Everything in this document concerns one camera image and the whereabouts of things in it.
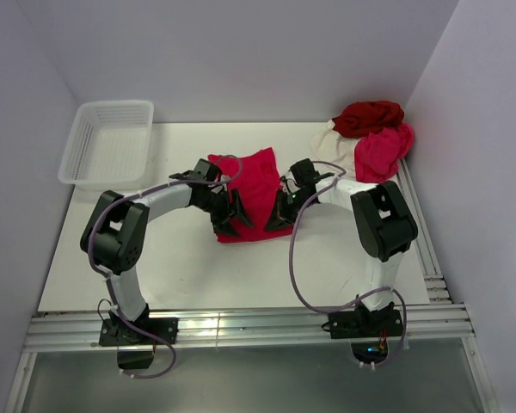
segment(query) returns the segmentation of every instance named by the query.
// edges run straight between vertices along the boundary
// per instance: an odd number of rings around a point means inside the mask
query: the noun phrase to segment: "metal frame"
[[[21,359],[19,360],[14,382],[9,392],[9,399],[6,403],[6,413],[19,413],[22,411],[25,396],[27,396],[28,384],[33,375],[36,355],[36,353],[21,353]]]
[[[477,342],[474,337],[463,338],[464,351],[470,365],[472,377],[476,383],[476,389],[482,402],[483,411],[488,413],[501,413],[501,407],[495,397],[495,392],[489,381],[488,370],[483,364],[483,359],[478,351]]]
[[[305,309],[255,311],[152,311],[151,317],[178,317],[176,348],[248,347],[330,343],[321,330],[327,316]],[[116,351],[98,347],[101,320],[95,314],[48,315],[34,318],[23,352]],[[473,337],[464,305],[410,305],[408,338]],[[352,340],[368,342],[371,339]],[[146,349],[151,346],[132,346]]]
[[[498,412],[485,367],[476,349],[475,332],[464,305],[452,304],[434,253],[415,188],[405,161],[398,173],[402,193],[417,218],[415,242],[430,305],[408,306],[408,339],[462,338],[476,387],[486,411]],[[320,326],[327,316],[303,308],[218,311],[152,311],[151,317],[178,317],[176,348],[220,348],[268,345],[303,345],[341,342],[331,340]],[[21,411],[36,356],[40,352],[116,351],[97,343],[101,320],[95,313],[40,314],[30,323],[7,412]],[[128,349],[148,349],[134,346]]]

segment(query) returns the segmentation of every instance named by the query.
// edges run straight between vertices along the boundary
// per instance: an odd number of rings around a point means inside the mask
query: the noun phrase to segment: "red cloth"
[[[369,133],[355,146],[355,179],[382,183],[397,172],[397,161],[407,155],[415,134],[411,126],[386,127],[381,133]]]
[[[394,102],[355,102],[333,119],[333,129],[344,138],[361,138],[385,127],[400,126],[403,116],[402,108]]]
[[[221,156],[209,155],[208,160],[216,163]],[[253,228],[232,219],[231,224],[238,232],[239,237],[229,235],[217,235],[220,243],[244,243],[247,241],[260,241],[262,239],[283,237],[290,235],[292,228],[284,230],[264,232],[264,226],[269,220],[275,203],[275,194],[280,187],[280,176],[275,163],[275,155],[272,148],[263,149],[249,157],[242,157],[243,172],[232,183],[228,183],[228,189],[238,189],[243,206],[250,218]],[[237,160],[225,158],[218,164],[222,173],[234,176],[238,171]]]

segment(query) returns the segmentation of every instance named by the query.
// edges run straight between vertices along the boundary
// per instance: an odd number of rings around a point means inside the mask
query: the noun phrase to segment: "white wall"
[[[63,222],[75,100],[13,0],[0,0],[0,411]]]
[[[516,412],[516,1],[461,0],[407,106],[440,265]]]
[[[458,0],[18,0],[79,103],[155,121],[326,120],[406,102]]]

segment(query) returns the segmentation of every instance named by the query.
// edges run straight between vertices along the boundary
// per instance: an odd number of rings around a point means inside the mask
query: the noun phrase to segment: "pink cloth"
[[[355,179],[386,182],[397,173],[397,161],[407,155],[414,139],[413,129],[404,123],[385,127],[380,133],[369,133],[355,147]]]
[[[218,162],[220,158],[219,155],[208,156],[208,160],[213,163]],[[232,219],[231,224],[239,237],[217,235],[218,241],[220,243],[244,243],[291,235],[291,226],[278,231],[264,231],[264,226],[273,211],[277,189],[281,184],[273,149],[262,149],[254,155],[242,157],[241,162],[243,163],[243,172],[235,181],[228,183],[227,188],[238,189],[244,209],[252,222],[252,228],[237,219]],[[234,176],[239,170],[239,164],[231,158],[226,158],[218,166],[227,176]]]

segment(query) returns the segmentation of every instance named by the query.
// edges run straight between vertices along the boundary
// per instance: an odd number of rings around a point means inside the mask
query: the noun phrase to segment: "cable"
[[[294,181],[294,179],[292,179],[292,178],[287,178],[286,176],[282,176],[280,178],[280,180],[281,180],[281,182],[283,182],[285,184],[286,192],[289,195],[294,194],[294,192],[292,192],[291,188],[289,187],[289,181],[292,181],[292,185],[294,185],[294,188],[298,188],[298,185],[296,184],[296,181]]]
[[[100,316],[102,322],[105,324],[105,318],[103,318],[103,316],[101,315],[101,311],[100,311],[101,303],[103,303],[104,301],[107,301],[109,303],[109,305],[112,305],[112,304],[111,304],[111,301],[109,301],[108,299],[100,299],[100,302],[97,303],[97,315]]]
[[[237,161],[237,164],[238,164],[238,167],[239,167],[238,170],[237,170],[237,173],[233,177],[231,177],[229,179],[226,179],[226,180],[223,180],[223,181],[180,180],[180,181],[167,182],[167,183],[164,183],[164,184],[161,184],[161,185],[157,185],[157,186],[155,186],[153,188],[146,189],[145,191],[143,191],[141,193],[129,195],[129,196],[126,196],[124,198],[120,198],[119,200],[116,200],[115,202],[113,202],[111,205],[109,205],[108,207],[106,207],[103,210],[101,215],[95,221],[95,224],[92,227],[92,231],[89,234],[89,241],[88,241],[89,265],[90,265],[90,267],[92,267],[92,269],[94,271],[96,271],[96,273],[103,275],[103,277],[105,278],[106,284],[107,284],[107,290],[109,291],[109,295],[111,296],[111,300],[113,301],[113,306],[116,307],[115,310],[116,310],[116,313],[119,316],[120,320],[122,320],[122,322],[129,329],[131,329],[131,330],[141,334],[142,336],[149,337],[151,340],[154,340],[156,342],[159,342],[159,343],[163,344],[172,353],[172,360],[171,360],[170,364],[168,364],[166,366],[166,368],[164,368],[159,373],[154,373],[154,374],[135,374],[135,373],[127,372],[127,371],[124,371],[124,370],[122,371],[123,374],[125,374],[125,375],[127,375],[127,376],[129,376],[129,377],[131,377],[133,379],[155,379],[157,377],[163,376],[164,374],[166,374],[170,370],[172,370],[172,368],[174,367],[174,364],[175,364],[175,361],[176,361],[176,358],[177,358],[177,354],[175,352],[174,347],[169,342],[167,342],[166,340],[162,339],[159,336],[155,336],[154,334],[151,334],[151,333],[149,333],[147,331],[141,330],[139,327],[137,327],[134,324],[132,324],[126,318],[126,315],[120,309],[119,301],[117,300],[116,294],[114,293],[113,285],[111,284],[110,273],[107,272],[107,271],[104,271],[101,268],[99,268],[97,266],[97,264],[95,263],[95,260],[94,260],[95,235],[97,234],[98,230],[103,225],[103,222],[105,221],[105,218],[107,217],[107,215],[113,209],[115,209],[118,205],[120,205],[120,204],[122,204],[124,202],[128,202],[130,200],[137,200],[137,199],[142,198],[144,196],[154,194],[156,192],[162,191],[163,189],[166,189],[166,188],[169,188],[169,187],[174,187],[176,185],[196,184],[196,185],[208,185],[208,186],[217,187],[217,186],[226,185],[226,184],[228,184],[230,182],[235,181],[241,175],[241,173],[243,172],[243,162],[241,161],[241,159],[239,159],[238,157],[236,157],[234,155],[225,155],[225,156],[221,157],[216,164],[222,163],[227,158],[235,159]]]
[[[384,361],[375,365],[375,367],[383,366],[390,360],[394,359],[394,357],[396,357],[403,350],[404,343],[405,343],[405,336],[407,334],[407,306],[405,305],[405,300],[403,299],[403,296],[395,288],[392,288],[392,287],[375,288],[374,290],[371,290],[363,295],[360,295],[356,299],[353,299],[352,301],[350,301],[344,305],[339,305],[339,306],[329,308],[329,309],[323,309],[323,308],[315,307],[315,306],[311,305],[308,301],[306,301],[306,299],[304,298],[304,296],[298,289],[298,284],[296,282],[296,275],[294,273],[294,245],[296,243],[296,235],[298,232],[298,228],[300,227],[300,222],[302,221],[302,217],[304,216],[304,211],[306,210],[307,207],[309,207],[311,205],[311,203],[314,200],[319,198],[319,196],[321,194],[324,194],[325,192],[334,188],[336,186],[336,183],[346,174],[346,170],[344,168],[342,168],[341,166],[336,165],[334,163],[326,162],[326,161],[313,161],[313,163],[320,163],[323,165],[330,166],[332,168],[336,168],[341,173],[336,175],[335,179],[327,187],[317,191],[310,198],[308,198],[306,200],[306,202],[300,208],[300,211],[298,211],[298,216],[296,217],[296,220],[294,221],[294,226],[292,228],[291,242],[289,243],[289,275],[291,277],[292,289],[294,290],[298,299],[304,305],[304,307],[306,307],[307,309],[312,310],[314,312],[318,312],[320,314],[329,314],[330,312],[343,311],[343,310],[346,310],[347,308],[357,305],[363,299],[366,299],[367,297],[371,297],[372,295],[374,295],[376,293],[381,293],[382,291],[392,291],[400,299],[400,301],[402,303],[402,321],[403,321],[402,329],[403,329],[403,331],[402,331],[402,336],[400,337],[400,340],[396,346],[396,349],[393,352],[390,352],[390,354],[388,355],[388,357],[386,357],[386,359],[384,359]]]

